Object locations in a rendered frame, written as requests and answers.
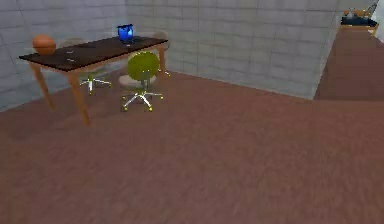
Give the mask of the black top wooden table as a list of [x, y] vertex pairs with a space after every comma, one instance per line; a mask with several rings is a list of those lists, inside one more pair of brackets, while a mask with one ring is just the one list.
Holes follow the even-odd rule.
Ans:
[[376, 34], [379, 23], [371, 19], [372, 14], [367, 10], [352, 9], [345, 10], [340, 21], [341, 29], [366, 30], [372, 35]]

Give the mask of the dark wooden desk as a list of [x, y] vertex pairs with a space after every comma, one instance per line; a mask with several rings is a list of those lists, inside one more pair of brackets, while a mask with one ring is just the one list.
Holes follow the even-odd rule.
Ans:
[[38, 53], [20, 56], [20, 59], [29, 63], [34, 77], [40, 86], [41, 92], [49, 105], [54, 110], [55, 105], [49, 93], [45, 78], [41, 69], [49, 69], [64, 75], [72, 89], [74, 99], [81, 118], [85, 125], [90, 125], [90, 118], [86, 104], [80, 92], [78, 74], [88, 69], [98, 68], [108, 63], [128, 58], [131, 54], [140, 51], [147, 51], [158, 48], [164, 40], [142, 37], [143, 41], [130, 46], [122, 44], [118, 37], [111, 37], [83, 44], [62, 47], [55, 50], [52, 55], [40, 55]]

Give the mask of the blue screen laptop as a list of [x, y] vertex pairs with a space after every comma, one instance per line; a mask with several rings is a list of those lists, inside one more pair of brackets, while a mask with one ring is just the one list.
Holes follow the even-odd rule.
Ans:
[[143, 41], [142, 37], [135, 36], [132, 24], [119, 25], [117, 27], [117, 33], [120, 42], [127, 46]]

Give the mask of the olive green swivel chair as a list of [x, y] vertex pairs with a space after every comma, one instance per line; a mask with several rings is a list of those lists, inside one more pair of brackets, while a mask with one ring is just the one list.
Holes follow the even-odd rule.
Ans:
[[134, 53], [128, 58], [127, 73], [118, 78], [120, 86], [126, 91], [121, 99], [125, 100], [122, 110], [127, 111], [128, 106], [136, 99], [141, 100], [149, 111], [153, 110], [150, 99], [155, 96], [164, 99], [162, 93], [150, 91], [151, 84], [156, 80], [160, 69], [160, 60], [157, 55], [149, 51]]

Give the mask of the orange basketball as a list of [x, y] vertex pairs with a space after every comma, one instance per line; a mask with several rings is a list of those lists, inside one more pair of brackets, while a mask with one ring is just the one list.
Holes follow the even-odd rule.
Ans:
[[40, 55], [52, 55], [56, 50], [55, 41], [48, 35], [36, 35], [32, 41], [33, 48]]

